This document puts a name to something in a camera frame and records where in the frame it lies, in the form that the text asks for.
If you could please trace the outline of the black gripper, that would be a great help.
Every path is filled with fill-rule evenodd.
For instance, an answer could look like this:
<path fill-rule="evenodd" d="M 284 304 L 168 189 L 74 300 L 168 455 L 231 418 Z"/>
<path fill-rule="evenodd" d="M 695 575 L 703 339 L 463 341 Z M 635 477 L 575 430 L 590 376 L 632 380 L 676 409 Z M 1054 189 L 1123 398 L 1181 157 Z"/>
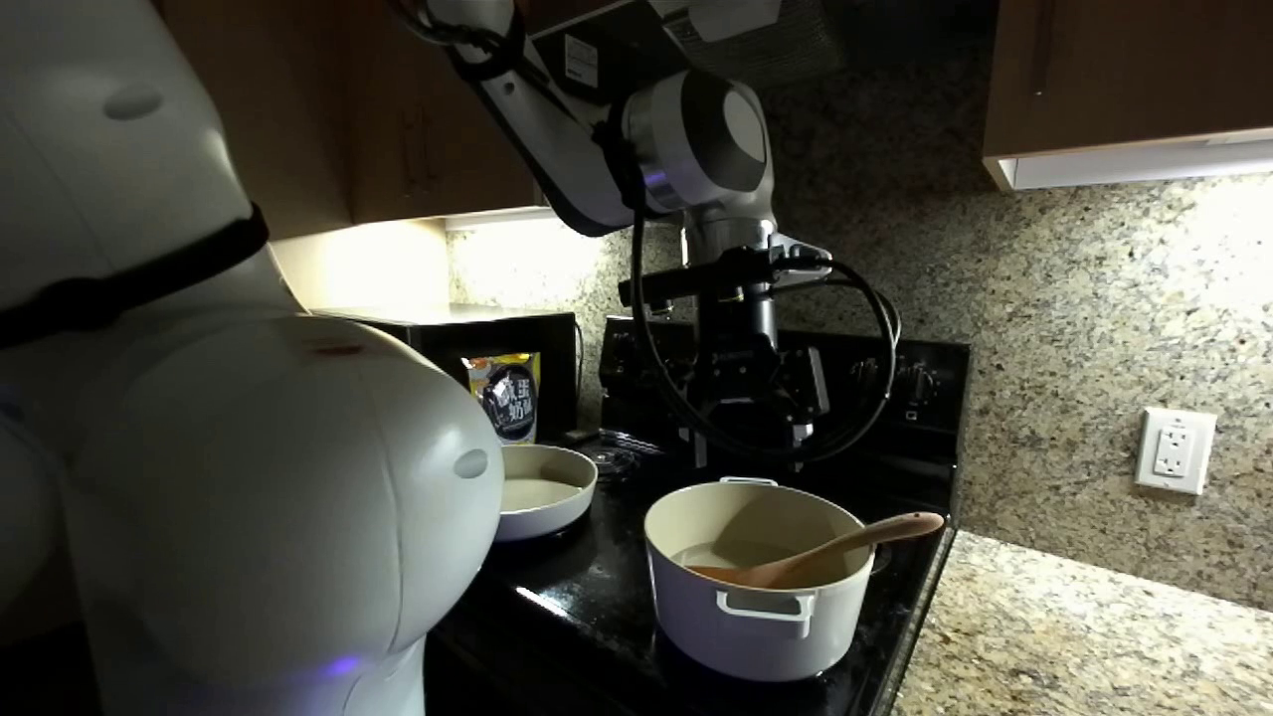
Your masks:
<path fill-rule="evenodd" d="M 673 409 L 716 465 L 799 461 L 823 409 L 814 356 L 776 339 L 770 294 L 789 270 L 776 251 L 723 251 L 662 278 L 664 296 L 695 304 L 695 355 Z"/>

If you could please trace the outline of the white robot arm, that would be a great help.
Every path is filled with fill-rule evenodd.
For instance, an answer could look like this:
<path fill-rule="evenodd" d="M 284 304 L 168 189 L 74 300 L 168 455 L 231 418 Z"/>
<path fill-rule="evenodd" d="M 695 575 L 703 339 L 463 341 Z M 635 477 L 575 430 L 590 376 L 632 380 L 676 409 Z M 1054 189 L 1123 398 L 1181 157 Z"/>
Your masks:
<path fill-rule="evenodd" d="M 424 716 L 505 452 L 404 341 L 302 316 L 148 0 L 5 0 L 5 562 L 65 530 L 103 716 Z"/>

